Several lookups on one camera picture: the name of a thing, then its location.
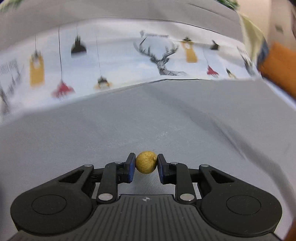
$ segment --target white printed fabric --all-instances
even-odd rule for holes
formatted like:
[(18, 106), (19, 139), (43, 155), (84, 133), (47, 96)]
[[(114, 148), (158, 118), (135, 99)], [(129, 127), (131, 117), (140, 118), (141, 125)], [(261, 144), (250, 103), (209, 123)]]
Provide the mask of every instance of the white printed fabric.
[(244, 44), (168, 21), (60, 26), (0, 52), (2, 119), (159, 80), (243, 80), (259, 73)]

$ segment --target wooden bead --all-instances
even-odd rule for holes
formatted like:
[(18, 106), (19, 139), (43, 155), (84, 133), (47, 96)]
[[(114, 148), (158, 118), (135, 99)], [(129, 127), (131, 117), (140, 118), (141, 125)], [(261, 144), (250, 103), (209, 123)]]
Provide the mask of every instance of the wooden bead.
[(157, 166), (157, 155), (153, 151), (143, 151), (136, 158), (136, 169), (143, 173), (149, 174)]

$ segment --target orange object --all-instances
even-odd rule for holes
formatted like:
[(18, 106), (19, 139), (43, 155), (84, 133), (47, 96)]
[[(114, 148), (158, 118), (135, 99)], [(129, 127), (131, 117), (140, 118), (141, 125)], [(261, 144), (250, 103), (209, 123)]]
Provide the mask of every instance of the orange object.
[(285, 241), (295, 241), (296, 240), (296, 220), (293, 221), (291, 228), (285, 238)]
[(274, 43), (259, 66), (261, 74), (296, 98), (296, 52)]

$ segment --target white wall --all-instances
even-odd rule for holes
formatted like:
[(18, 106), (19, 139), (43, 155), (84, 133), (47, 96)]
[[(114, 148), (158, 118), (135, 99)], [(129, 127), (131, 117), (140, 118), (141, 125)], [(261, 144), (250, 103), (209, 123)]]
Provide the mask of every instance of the white wall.
[[(271, 0), (271, 20), (268, 43), (280, 42), (289, 49), (296, 50), (296, 40), (292, 32), (292, 4), (288, 0)], [(275, 25), (283, 28), (283, 33), (276, 31)]]
[(271, 0), (238, 0), (239, 12), (248, 16), (256, 24), (268, 39)]

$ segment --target antlers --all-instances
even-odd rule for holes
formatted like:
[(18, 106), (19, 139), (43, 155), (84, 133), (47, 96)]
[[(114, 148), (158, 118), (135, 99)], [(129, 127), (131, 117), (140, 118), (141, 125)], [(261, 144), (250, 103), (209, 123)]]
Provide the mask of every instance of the antlers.
[(174, 43), (172, 43), (172, 48), (169, 50), (167, 47), (165, 48), (166, 52), (163, 54), (162, 61), (165, 60), (168, 56), (176, 53), (178, 50), (178, 46), (175, 46)]
[(147, 52), (146, 52), (146, 49), (143, 49), (142, 44), (143, 44), (143, 42), (145, 41), (145, 39), (146, 39), (146, 38), (144, 38), (144, 40), (139, 44), (139, 48), (136, 46), (136, 43), (134, 43), (133, 45), (134, 45), (135, 49), (136, 49), (139, 53), (141, 53), (141, 54), (144, 54), (144, 55), (146, 55), (146, 56), (148, 56), (148, 57), (150, 57), (150, 58), (156, 59), (156, 58), (155, 58), (155, 55), (152, 54), (152, 53), (150, 53), (150, 47), (148, 47)]
[[(135, 49), (136, 49), (139, 53), (144, 54), (144, 55), (146, 55), (146, 56), (148, 56), (148, 57), (150, 57), (150, 58), (152, 58), (153, 60), (156, 61), (156, 57), (155, 57), (155, 55), (152, 54), (152, 53), (150, 53), (150, 47), (148, 47), (147, 52), (146, 52), (146, 49), (143, 49), (143, 47), (142, 47), (142, 44), (143, 44), (143, 42), (145, 41), (146, 38), (144, 38), (144, 40), (139, 44), (139, 48), (136, 46), (136, 43), (134, 43), (133, 45), (134, 45)], [(163, 58), (161, 59), (161, 61), (166, 60), (166, 58), (167, 58), (168, 56), (170, 56), (170, 55), (176, 53), (176, 51), (178, 50), (178, 46), (175, 46), (174, 43), (172, 43), (172, 48), (169, 50), (168, 47), (166, 47), (165, 50), (166, 50), (166, 52), (163, 54)]]

